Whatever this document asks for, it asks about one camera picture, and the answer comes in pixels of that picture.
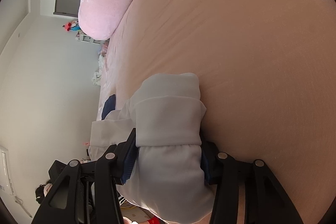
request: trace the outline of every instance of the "pink bedsheet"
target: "pink bedsheet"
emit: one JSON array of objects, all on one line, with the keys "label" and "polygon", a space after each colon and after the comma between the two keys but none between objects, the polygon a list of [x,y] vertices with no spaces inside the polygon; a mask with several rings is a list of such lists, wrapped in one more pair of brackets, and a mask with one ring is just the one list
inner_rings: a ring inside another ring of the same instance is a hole
[{"label": "pink bedsheet", "polygon": [[334,0],[133,0],[113,34],[100,118],[155,73],[191,72],[209,140],[238,160],[264,159],[304,223],[336,195]]}]

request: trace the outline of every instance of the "black metal bracket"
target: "black metal bracket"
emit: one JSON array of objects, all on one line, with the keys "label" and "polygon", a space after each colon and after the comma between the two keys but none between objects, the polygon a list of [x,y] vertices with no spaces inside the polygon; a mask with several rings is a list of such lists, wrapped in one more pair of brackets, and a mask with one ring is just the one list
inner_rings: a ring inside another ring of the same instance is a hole
[{"label": "black metal bracket", "polygon": [[[205,183],[217,184],[209,224],[236,224],[239,185],[245,185],[244,224],[303,224],[299,213],[273,172],[262,160],[245,163],[235,160],[204,139],[201,168]],[[111,145],[97,161],[65,165],[55,161],[49,170],[53,187],[43,200],[32,224],[123,224],[116,185],[130,178],[138,156],[136,131],[126,142]],[[95,208],[91,186],[95,182]],[[332,224],[336,199],[319,224]]]},{"label": "black metal bracket", "polygon": [[245,224],[303,224],[289,196],[262,160],[245,163],[219,152],[201,135],[206,182],[217,184],[210,224],[236,224],[239,183],[245,184]]},{"label": "black metal bracket", "polygon": [[91,224],[92,215],[100,224],[123,224],[116,184],[123,185],[131,176],[138,155],[135,136],[133,129],[126,142],[110,145],[97,161],[72,160],[66,165],[56,160],[49,170],[53,186],[32,224]]}]

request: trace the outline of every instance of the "white towel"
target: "white towel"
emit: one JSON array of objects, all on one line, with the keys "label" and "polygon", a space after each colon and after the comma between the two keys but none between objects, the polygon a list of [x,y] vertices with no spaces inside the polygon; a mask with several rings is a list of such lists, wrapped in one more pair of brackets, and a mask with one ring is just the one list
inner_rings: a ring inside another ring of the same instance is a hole
[{"label": "white towel", "polygon": [[90,156],[126,141],[136,127],[139,156],[118,191],[161,219],[195,223],[208,215],[214,195],[200,168],[200,123],[206,108],[195,74],[157,74],[145,80],[121,110],[92,123]]}]

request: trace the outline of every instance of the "screw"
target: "screw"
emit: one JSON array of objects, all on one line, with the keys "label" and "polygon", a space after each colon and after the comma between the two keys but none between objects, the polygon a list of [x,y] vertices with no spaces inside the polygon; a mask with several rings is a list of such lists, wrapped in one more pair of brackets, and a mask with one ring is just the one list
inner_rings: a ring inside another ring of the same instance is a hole
[{"label": "screw", "polygon": [[116,155],[114,153],[107,153],[105,155],[105,158],[107,158],[108,160],[112,160]]},{"label": "screw", "polygon": [[259,166],[259,167],[262,167],[262,166],[264,166],[264,162],[262,160],[256,160],[255,165]]},{"label": "screw", "polygon": [[77,164],[78,164],[78,161],[77,161],[77,160],[72,160],[72,161],[69,163],[69,165],[70,165],[71,167],[75,167]]},{"label": "screw", "polygon": [[218,158],[220,158],[220,159],[226,159],[227,158],[227,154],[225,153],[225,152],[219,152],[218,153]]}]

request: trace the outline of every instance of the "air conditioner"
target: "air conditioner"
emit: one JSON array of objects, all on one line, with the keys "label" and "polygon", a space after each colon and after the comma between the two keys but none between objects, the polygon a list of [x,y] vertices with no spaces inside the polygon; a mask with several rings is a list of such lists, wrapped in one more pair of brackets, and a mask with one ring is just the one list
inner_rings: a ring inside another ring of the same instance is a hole
[{"label": "air conditioner", "polygon": [[9,167],[8,150],[0,146],[0,189],[8,195],[14,196],[14,187]]}]

